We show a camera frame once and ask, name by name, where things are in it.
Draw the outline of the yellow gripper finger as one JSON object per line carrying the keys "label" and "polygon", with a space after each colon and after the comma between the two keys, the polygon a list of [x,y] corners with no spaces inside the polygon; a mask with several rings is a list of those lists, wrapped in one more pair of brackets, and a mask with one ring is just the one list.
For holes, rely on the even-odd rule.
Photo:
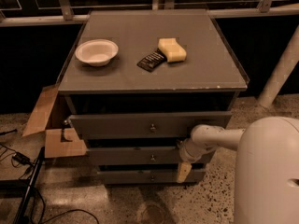
{"label": "yellow gripper finger", "polygon": [[188,177],[191,169],[192,169],[192,165],[189,162],[186,161],[180,162],[178,164],[177,182],[183,183]]}

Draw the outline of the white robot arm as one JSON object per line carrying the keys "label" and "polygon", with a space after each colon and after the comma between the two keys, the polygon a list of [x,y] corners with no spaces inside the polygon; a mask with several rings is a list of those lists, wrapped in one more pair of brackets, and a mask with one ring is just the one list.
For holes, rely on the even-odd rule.
{"label": "white robot arm", "polygon": [[299,120],[259,119],[246,129],[197,125],[179,145],[177,182],[203,155],[236,152],[235,224],[299,224]]}

